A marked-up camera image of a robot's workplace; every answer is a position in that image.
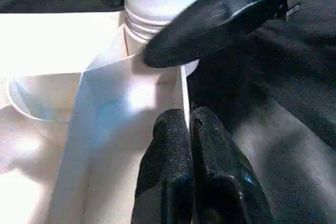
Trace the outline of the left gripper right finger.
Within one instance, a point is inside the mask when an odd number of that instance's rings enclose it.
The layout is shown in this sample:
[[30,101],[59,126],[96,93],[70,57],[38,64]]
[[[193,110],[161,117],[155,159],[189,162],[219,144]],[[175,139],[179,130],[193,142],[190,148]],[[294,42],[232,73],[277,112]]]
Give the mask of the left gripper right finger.
[[208,108],[191,114],[196,223],[272,223],[273,216],[247,157]]

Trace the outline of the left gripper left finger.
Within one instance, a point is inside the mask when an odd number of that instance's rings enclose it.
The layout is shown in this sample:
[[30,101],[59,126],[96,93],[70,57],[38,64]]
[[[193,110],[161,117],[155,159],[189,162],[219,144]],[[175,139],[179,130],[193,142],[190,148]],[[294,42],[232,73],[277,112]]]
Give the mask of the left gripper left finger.
[[131,223],[191,223],[194,175],[181,109],[162,112],[140,163]]

